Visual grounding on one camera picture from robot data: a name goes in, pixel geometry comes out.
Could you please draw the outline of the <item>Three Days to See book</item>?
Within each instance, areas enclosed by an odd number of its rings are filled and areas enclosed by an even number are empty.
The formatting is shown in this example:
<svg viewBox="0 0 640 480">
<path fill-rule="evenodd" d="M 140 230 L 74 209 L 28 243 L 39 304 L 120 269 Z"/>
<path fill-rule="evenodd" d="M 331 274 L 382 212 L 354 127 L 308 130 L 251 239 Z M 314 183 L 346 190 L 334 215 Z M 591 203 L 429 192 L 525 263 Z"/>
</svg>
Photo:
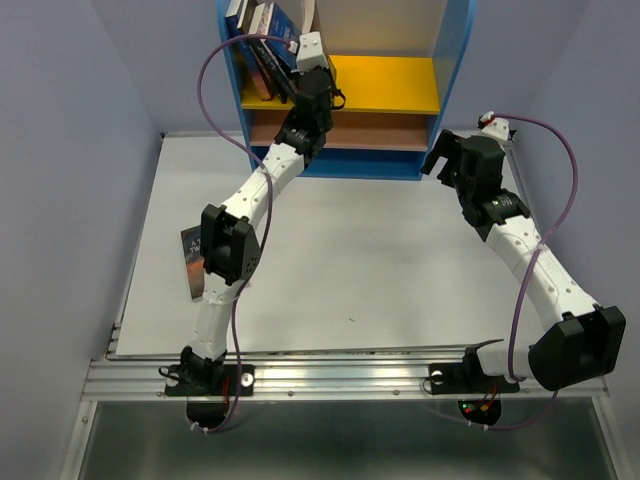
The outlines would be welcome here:
<svg viewBox="0 0 640 480">
<path fill-rule="evenodd" d="M 255 16 L 255 9 L 259 6 L 258 2 L 256 0 L 243 0 L 247 2 L 247 10 L 246 10 L 246 16 L 245 16 L 245 20 L 242 22 L 243 28 L 244 28 L 244 34 L 250 34 L 250 33 L 256 33 L 257 30 L 254 29 L 252 27 L 253 24 L 253 19 Z M 262 62 L 262 59 L 260 58 L 259 55 L 257 55 L 254 51 L 253 45 L 250 43 L 249 40 L 247 40 L 249 42 L 249 44 L 252 47 L 252 50 L 257 58 L 257 61 L 259 63 L 259 66 L 263 72 L 263 75 L 266 77 L 266 79 L 269 81 L 270 85 L 273 88 L 274 91 L 274 97 L 277 97 L 282 103 L 286 103 L 288 100 L 287 94 L 286 92 L 281 88 L 281 86 L 279 85 L 279 83 L 274 80 L 271 76 L 271 70 L 269 67 L 265 66 Z"/>
</svg>

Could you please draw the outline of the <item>Kate DiCamillo dark book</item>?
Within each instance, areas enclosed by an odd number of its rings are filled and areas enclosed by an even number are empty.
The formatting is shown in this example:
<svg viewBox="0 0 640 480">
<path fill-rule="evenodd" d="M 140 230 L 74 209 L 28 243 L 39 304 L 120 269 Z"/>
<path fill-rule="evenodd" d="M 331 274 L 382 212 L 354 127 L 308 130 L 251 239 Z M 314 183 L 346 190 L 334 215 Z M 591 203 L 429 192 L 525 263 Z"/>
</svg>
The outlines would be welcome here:
<svg viewBox="0 0 640 480">
<path fill-rule="evenodd" d="M 298 55 L 306 57 L 327 56 L 328 49 L 325 38 L 321 33 L 319 7 L 316 0 L 303 0 L 302 26 L 299 37 Z"/>
</svg>

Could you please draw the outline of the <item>Animal Farm book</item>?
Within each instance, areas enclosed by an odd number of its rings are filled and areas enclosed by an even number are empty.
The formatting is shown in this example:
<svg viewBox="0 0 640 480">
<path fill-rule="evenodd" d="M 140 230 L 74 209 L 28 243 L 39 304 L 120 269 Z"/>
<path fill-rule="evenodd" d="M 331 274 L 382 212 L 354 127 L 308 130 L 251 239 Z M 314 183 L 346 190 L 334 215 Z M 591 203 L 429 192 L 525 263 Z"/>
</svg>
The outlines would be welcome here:
<svg viewBox="0 0 640 480">
<path fill-rule="evenodd" d="M 271 2 L 268 7 L 267 35 L 281 38 L 287 42 L 294 41 L 295 43 L 298 43 L 301 32 L 295 22 L 276 2 Z M 291 50 L 287 44 L 274 40 L 267 40 L 266 44 L 281 63 L 289 70 L 295 70 L 297 68 L 296 49 Z"/>
</svg>

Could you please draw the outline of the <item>Little Women book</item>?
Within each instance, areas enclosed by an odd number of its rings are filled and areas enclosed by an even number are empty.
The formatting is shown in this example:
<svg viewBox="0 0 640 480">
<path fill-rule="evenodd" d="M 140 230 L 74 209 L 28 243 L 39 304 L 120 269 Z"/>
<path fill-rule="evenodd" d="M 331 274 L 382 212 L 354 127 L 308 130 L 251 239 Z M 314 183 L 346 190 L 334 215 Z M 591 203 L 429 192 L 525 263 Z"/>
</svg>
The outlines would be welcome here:
<svg viewBox="0 0 640 480">
<path fill-rule="evenodd" d="M 259 6 L 255 9 L 255 16 L 252 24 L 252 27 L 256 29 L 257 32 L 250 33 L 250 35 L 268 36 L 268 5 L 271 2 L 258 3 Z M 288 100 L 293 101 L 297 92 L 295 81 L 293 80 L 293 70 L 289 70 L 274 55 L 266 44 L 267 40 L 273 40 L 273 36 L 269 36 L 269 39 L 253 39 L 250 43 L 253 45 L 255 53 L 262 59 L 263 64 L 270 68 L 272 78 L 276 80 L 281 88 L 286 92 Z"/>
</svg>

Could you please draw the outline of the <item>Jane Eyre blue book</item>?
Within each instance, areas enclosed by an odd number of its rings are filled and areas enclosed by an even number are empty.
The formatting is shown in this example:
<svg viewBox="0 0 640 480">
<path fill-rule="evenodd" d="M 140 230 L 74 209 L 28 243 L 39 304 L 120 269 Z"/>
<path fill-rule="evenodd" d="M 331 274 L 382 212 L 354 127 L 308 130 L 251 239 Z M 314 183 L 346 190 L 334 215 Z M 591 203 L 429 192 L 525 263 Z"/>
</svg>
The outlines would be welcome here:
<svg viewBox="0 0 640 480">
<path fill-rule="evenodd" d="M 233 1 L 229 5 L 225 16 L 226 26 L 229 29 L 231 37 L 236 37 L 244 34 L 244 28 L 242 22 L 245 20 L 246 1 Z M 234 44 L 240 53 L 240 56 L 244 63 L 244 69 L 248 78 L 252 81 L 255 91 L 261 101 L 271 100 L 274 96 L 274 91 L 269 81 L 263 75 L 263 72 L 259 66 L 257 58 L 252 50 L 251 45 L 247 40 L 238 41 Z"/>
</svg>

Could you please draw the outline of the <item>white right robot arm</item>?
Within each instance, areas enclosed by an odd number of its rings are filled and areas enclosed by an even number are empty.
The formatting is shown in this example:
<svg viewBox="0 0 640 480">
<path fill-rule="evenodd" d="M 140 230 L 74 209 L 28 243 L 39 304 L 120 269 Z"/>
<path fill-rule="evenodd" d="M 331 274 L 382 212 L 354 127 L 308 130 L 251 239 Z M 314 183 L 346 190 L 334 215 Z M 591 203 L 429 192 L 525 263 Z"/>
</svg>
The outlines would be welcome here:
<svg viewBox="0 0 640 480">
<path fill-rule="evenodd" d="M 626 319 L 619 308 L 604 307 L 584 291 L 542 244 L 525 202 L 502 185 L 500 141 L 444 130 L 426 156 L 423 173 L 430 173 L 439 158 L 446 163 L 438 180 L 455 190 L 466 222 L 520 282 L 524 291 L 518 298 L 532 303 L 543 331 L 522 347 L 512 340 L 488 340 L 466 348 L 460 363 L 443 368 L 441 386 L 516 392 L 518 382 L 533 379 L 558 391 L 611 373 Z"/>
</svg>

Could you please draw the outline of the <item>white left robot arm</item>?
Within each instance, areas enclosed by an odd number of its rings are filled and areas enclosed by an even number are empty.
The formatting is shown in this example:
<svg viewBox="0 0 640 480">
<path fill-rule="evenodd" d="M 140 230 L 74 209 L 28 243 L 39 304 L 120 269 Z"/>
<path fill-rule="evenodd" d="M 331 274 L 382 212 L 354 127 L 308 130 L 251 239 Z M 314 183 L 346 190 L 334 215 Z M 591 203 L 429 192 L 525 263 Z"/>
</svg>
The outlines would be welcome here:
<svg viewBox="0 0 640 480">
<path fill-rule="evenodd" d="M 334 97 L 340 94 L 330 70 L 316 67 L 301 73 L 294 106 L 262 165 L 221 205 L 208 205 L 201 214 L 204 292 L 194 337 L 175 368 L 176 379 L 199 393 L 212 394 L 223 383 L 233 304 L 264 250 L 256 228 L 271 217 L 277 196 L 324 147 L 333 127 Z"/>
</svg>

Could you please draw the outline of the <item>blue bookshelf with coloured shelves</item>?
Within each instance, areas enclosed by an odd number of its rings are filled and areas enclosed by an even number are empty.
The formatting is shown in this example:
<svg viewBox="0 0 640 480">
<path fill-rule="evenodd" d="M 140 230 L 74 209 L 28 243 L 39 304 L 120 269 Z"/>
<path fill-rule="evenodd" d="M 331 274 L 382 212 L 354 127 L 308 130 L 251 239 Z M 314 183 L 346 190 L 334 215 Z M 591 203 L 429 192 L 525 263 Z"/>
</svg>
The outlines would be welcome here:
<svg viewBox="0 0 640 480">
<path fill-rule="evenodd" d="M 279 6 L 302 25 L 302 1 Z M 309 177 L 418 180 L 469 42 L 473 1 L 317 1 L 346 106 Z"/>
</svg>

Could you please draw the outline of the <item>dark purple cover book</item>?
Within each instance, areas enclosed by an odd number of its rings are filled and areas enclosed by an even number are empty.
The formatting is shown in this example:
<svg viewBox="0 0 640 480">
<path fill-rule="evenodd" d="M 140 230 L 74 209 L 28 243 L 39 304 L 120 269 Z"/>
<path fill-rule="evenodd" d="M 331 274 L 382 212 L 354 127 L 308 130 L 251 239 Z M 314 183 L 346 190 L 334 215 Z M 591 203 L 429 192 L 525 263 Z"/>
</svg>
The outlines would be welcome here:
<svg viewBox="0 0 640 480">
<path fill-rule="evenodd" d="M 204 292 L 203 258 L 200 255 L 201 227 L 199 225 L 181 231 L 186 275 L 192 300 L 200 299 Z"/>
</svg>

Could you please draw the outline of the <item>aluminium rail frame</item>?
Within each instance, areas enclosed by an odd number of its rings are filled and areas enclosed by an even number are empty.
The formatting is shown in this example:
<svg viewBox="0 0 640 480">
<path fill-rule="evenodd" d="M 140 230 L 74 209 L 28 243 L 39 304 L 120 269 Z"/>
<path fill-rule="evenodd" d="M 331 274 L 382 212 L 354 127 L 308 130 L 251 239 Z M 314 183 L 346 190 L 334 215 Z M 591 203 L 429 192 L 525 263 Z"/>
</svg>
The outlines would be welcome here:
<svg viewBox="0 0 640 480">
<path fill-rule="evenodd" d="M 162 144 L 126 307 L 91 364 L 66 479 L 627 479 L 602 380 L 502 397 L 467 425 L 429 366 L 506 335 L 517 284 L 434 176 L 302 178 L 277 203 L 240 305 L 252 396 L 229 428 L 191 427 L 158 368 L 190 333 L 177 233 L 248 173 L 213 136 Z"/>
</svg>

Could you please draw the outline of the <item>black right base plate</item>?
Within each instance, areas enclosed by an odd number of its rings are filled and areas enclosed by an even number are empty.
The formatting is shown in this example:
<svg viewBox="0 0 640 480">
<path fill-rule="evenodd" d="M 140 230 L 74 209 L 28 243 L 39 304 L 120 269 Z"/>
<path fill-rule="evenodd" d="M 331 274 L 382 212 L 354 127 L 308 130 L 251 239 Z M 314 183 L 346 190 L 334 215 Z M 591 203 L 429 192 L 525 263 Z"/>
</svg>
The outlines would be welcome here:
<svg viewBox="0 0 640 480">
<path fill-rule="evenodd" d="M 488 376 L 478 366 L 457 363 L 433 363 L 429 366 L 427 389 L 434 395 L 518 393 L 520 387 L 502 376 Z"/>
</svg>

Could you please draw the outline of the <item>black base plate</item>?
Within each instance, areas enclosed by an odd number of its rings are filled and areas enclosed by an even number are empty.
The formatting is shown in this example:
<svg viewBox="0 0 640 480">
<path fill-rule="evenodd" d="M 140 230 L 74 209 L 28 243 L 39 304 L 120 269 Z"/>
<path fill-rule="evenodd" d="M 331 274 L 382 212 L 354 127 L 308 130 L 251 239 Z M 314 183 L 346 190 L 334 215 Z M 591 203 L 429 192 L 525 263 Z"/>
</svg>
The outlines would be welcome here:
<svg viewBox="0 0 640 480">
<path fill-rule="evenodd" d="M 228 397 L 252 396 L 256 379 L 255 366 L 241 365 L 238 375 L 236 364 L 223 364 L 212 379 L 189 380 L 179 365 L 161 366 L 159 375 L 165 380 L 164 394 L 168 397 Z"/>
<path fill-rule="evenodd" d="M 488 376 L 478 366 L 457 363 L 433 363 L 429 366 L 427 389 L 434 395 L 518 393 L 520 387 L 502 376 Z"/>
</svg>

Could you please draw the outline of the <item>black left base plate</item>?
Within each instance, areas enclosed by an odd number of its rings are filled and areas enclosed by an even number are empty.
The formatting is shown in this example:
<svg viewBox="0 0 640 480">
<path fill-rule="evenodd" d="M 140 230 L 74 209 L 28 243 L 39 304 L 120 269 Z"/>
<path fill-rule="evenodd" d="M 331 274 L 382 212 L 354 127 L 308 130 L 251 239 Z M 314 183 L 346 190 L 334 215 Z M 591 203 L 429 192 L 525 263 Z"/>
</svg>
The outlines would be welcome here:
<svg viewBox="0 0 640 480">
<path fill-rule="evenodd" d="M 179 365 L 161 366 L 159 375 L 165 380 L 164 394 L 168 397 L 228 397 L 252 396 L 256 379 L 255 366 L 241 365 L 238 375 L 236 364 L 223 364 L 212 379 L 189 380 Z"/>
</svg>

